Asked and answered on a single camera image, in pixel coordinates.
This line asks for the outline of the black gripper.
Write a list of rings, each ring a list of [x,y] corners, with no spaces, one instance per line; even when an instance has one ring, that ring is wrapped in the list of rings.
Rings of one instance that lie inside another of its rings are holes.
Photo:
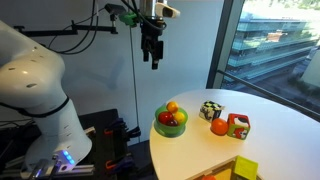
[[[147,19],[140,24],[140,28],[143,61],[147,62],[152,57],[152,70],[157,70],[159,59],[163,58],[163,42],[158,38],[166,28],[166,23],[163,20]]]

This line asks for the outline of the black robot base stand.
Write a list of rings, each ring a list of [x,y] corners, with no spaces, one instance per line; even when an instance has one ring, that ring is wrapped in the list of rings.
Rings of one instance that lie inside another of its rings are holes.
[[[84,129],[93,128],[89,133],[92,148],[89,154],[69,172],[59,172],[56,166],[46,176],[27,177],[23,179],[21,172],[26,168],[23,165],[27,149],[40,136],[39,128],[27,123],[15,128],[1,130],[1,172],[0,180],[136,180],[134,166],[117,174],[109,174],[105,163],[114,158],[112,138],[104,134],[104,129],[115,119],[120,118],[116,109],[80,115],[79,120]]]

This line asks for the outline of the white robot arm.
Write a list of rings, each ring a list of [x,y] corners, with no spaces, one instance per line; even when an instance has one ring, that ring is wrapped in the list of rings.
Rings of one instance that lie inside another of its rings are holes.
[[[81,161],[92,149],[61,79],[62,58],[0,22],[0,102],[34,119],[41,135],[24,156],[24,180],[86,177],[93,168]]]

